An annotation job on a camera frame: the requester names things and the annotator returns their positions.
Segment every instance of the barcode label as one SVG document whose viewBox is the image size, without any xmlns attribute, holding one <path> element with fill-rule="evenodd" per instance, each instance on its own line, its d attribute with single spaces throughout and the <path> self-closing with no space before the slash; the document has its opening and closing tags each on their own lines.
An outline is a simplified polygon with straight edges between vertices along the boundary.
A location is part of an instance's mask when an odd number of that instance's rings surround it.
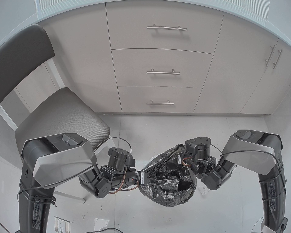
<svg viewBox="0 0 291 233">
<path fill-rule="evenodd" d="M 145 173 L 142 172 L 141 173 L 141 184 L 144 184 L 145 183 Z"/>
<path fill-rule="evenodd" d="M 181 155 L 178 155 L 178 164 L 181 164 Z"/>
</svg>

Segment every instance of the white slatted blind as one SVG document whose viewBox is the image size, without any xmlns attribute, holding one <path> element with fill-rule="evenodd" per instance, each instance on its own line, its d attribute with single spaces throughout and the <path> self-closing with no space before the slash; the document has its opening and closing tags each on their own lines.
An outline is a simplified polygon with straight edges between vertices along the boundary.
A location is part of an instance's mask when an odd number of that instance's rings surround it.
<svg viewBox="0 0 291 233">
<path fill-rule="evenodd" d="M 98 2 L 100 0 L 34 0 L 38 19 Z M 193 0 L 192 2 L 246 17 L 263 26 L 266 25 L 270 8 L 270 0 Z"/>
</svg>

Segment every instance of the cabinet door handle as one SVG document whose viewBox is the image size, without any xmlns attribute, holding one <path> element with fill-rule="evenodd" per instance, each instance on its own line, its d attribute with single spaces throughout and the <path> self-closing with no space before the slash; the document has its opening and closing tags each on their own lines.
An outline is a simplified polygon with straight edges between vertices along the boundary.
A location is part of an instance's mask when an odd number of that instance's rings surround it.
<svg viewBox="0 0 291 233">
<path fill-rule="evenodd" d="M 147 75 L 180 75 L 180 72 L 175 72 L 174 69 L 172 69 L 172 72 L 154 71 L 154 69 L 152 69 L 152 71 L 147 71 L 146 74 Z"/>
<path fill-rule="evenodd" d="M 281 58 L 281 55 L 282 55 L 283 49 L 281 49 L 281 51 L 280 51 L 280 50 L 278 50 L 278 51 L 279 51 L 280 54 L 279 54 L 279 57 L 278 57 L 276 63 L 273 63 L 273 64 L 274 64 L 274 69 L 276 69 L 276 67 L 277 67 L 277 65 L 278 65 L 278 62 L 279 62 L 279 60 L 280 60 L 280 58 Z"/>
<path fill-rule="evenodd" d="M 271 52 L 271 54 L 270 54 L 270 56 L 269 56 L 269 59 L 268 59 L 268 60 L 265 59 L 265 61 L 267 62 L 266 67 L 267 67 L 268 64 L 270 63 L 270 60 L 271 60 L 271 57 L 272 57 L 272 55 L 273 55 L 273 53 L 274 53 L 274 49 L 275 49 L 275 47 L 276 47 L 275 45 L 274 45 L 273 47 L 271 46 L 271 48 L 272 48 L 272 52 Z"/>
<path fill-rule="evenodd" d="M 154 103 L 152 100 L 150 103 L 146 103 L 146 105 L 173 105 L 174 103 L 171 103 L 169 100 L 166 103 Z"/>
<path fill-rule="evenodd" d="M 188 28 L 183 28 L 183 27 L 160 27 L 156 26 L 155 24 L 152 26 L 147 26 L 147 29 L 166 29 L 166 30 L 177 30 L 177 31 L 188 31 Z"/>
</svg>

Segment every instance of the beige cabinet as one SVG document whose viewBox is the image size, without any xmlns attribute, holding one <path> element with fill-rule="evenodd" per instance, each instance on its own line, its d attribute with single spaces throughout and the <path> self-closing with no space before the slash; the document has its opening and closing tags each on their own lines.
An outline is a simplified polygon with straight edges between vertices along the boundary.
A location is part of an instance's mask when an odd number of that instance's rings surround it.
<svg viewBox="0 0 291 233">
<path fill-rule="evenodd" d="M 112 49 L 158 48 L 213 54 L 223 18 L 222 11 L 173 1 L 108 2 L 106 10 Z M 152 26 L 167 29 L 147 29 Z"/>
<path fill-rule="evenodd" d="M 213 55 L 166 49 L 112 50 L 118 86 L 202 88 Z"/>
<path fill-rule="evenodd" d="M 272 114 L 291 84 L 291 47 L 282 40 L 274 49 L 271 61 L 241 113 Z"/>
<path fill-rule="evenodd" d="M 269 58 L 271 46 L 276 45 L 277 40 L 259 26 L 225 13 L 194 112 L 240 113 L 263 76 L 265 59 Z"/>
<path fill-rule="evenodd" d="M 27 109 L 32 112 L 56 92 L 56 87 L 45 65 L 41 64 L 16 86 L 15 92 Z"/>
<path fill-rule="evenodd" d="M 71 10 L 40 23 L 64 84 L 96 112 L 120 112 L 105 4 Z"/>
<path fill-rule="evenodd" d="M 118 87 L 118 90 L 122 112 L 128 113 L 193 113 L 201 92 L 200 88 L 187 87 Z"/>
</svg>

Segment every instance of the chair seat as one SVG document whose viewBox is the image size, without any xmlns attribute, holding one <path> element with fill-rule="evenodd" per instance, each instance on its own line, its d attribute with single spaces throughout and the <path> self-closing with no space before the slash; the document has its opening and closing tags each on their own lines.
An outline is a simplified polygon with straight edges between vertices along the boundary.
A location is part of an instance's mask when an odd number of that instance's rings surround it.
<svg viewBox="0 0 291 233">
<path fill-rule="evenodd" d="M 21 154 L 28 139 L 58 133 L 78 133 L 88 139 L 93 150 L 109 137 L 110 127 L 69 88 L 61 88 L 39 105 L 16 129 Z"/>
</svg>

